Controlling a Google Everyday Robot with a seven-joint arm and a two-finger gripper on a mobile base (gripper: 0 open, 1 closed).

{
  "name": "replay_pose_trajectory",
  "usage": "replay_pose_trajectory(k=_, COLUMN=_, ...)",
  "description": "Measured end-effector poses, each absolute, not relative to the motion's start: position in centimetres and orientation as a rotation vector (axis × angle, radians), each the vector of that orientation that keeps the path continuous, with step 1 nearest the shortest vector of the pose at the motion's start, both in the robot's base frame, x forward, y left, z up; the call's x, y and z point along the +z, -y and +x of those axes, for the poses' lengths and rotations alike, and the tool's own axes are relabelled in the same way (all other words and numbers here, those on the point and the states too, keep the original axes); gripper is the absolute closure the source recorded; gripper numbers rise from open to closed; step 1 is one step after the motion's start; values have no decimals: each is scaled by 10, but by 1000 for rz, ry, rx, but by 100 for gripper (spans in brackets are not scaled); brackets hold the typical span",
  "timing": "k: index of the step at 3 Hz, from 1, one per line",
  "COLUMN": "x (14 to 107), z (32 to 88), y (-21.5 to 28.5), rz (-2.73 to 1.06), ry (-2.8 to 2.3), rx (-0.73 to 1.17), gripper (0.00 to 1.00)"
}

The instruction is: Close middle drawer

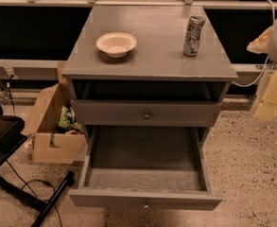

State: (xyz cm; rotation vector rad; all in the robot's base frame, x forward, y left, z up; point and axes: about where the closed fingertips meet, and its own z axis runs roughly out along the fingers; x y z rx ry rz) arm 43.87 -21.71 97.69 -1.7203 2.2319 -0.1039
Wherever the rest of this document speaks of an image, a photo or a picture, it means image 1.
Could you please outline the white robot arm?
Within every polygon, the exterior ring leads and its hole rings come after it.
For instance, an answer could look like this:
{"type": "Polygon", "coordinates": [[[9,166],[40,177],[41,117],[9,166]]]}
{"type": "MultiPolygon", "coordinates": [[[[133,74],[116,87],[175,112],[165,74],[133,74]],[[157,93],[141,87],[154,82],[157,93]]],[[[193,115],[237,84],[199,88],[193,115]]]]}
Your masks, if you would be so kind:
{"type": "MultiPolygon", "coordinates": [[[[277,64],[277,19],[257,39],[249,43],[247,50],[255,54],[265,53],[277,64]]],[[[264,84],[259,84],[259,102],[252,109],[252,118],[260,124],[272,122],[277,116],[277,70],[268,75],[266,80],[264,84]]]]}

